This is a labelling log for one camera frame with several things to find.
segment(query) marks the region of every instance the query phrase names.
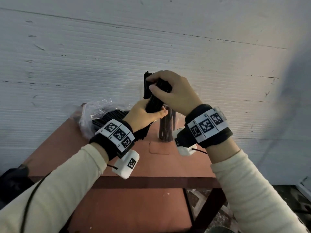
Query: sleeve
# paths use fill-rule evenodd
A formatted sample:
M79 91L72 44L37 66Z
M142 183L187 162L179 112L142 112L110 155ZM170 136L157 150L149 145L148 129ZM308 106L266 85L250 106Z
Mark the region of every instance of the sleeve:
M211 168L243 232L307 232L242 150Z
M29 207L25 233L58 233L107 164L91 145L81 150L46 177ZM0 211L0 232L19 233L31 188Z

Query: person's left hand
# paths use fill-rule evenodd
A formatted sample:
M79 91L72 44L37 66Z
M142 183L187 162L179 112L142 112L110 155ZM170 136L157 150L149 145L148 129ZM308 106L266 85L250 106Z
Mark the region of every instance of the person's left hand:
M145 109L148 101L149 99L138 101L123 119L132 127L133 132L145 128L169 113L164 107L159 112L147 113Z

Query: person's right hand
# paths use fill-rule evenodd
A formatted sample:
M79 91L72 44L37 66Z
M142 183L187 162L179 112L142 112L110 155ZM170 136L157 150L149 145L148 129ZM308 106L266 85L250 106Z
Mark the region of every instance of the person's right hand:
M185 77L164 70L150 75L146 80L156 82L158 78L168 81L173 88L172 92L166 93L155 85L149 86L150 91L176 112L187 116L193 109L203 104Z

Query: white plastic device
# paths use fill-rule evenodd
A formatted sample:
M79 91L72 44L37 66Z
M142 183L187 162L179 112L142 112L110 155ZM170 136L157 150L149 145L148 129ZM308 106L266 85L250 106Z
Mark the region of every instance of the white plastic device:
M129 150L121 159L119 158L112 168L112 172L123 179L128 179L139 160L139 154L135 150Z
M177 134L180 133L180 131L184 129L183 128L180 128L180 129L177 129L175 131L173 131L173 138L174 138L174 142L175 142L175 145L177 147L177 150L178 150L178 153L181 155L181 156L190 156L192 155L194 152L196 152L196 150L192 150L193 149L196 149L196 144L190 146L190 147L183 147L183 146L177 146L176 144L176 138L177 138Z

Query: hand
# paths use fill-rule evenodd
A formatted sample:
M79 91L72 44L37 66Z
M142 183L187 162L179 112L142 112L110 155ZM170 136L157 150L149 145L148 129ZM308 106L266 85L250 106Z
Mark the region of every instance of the hand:
M148 101L149 99L138 101L123 119L132 127L133 132L145 128L169 113L164 107L159 112L147 113L145 109Z
M185 77L164 70L150 75L146 80L156 82L158 78L168 81L173 87L172 92L166 93L155 85L149 86L150 91L176 112L187 116L193 109L203 104Z

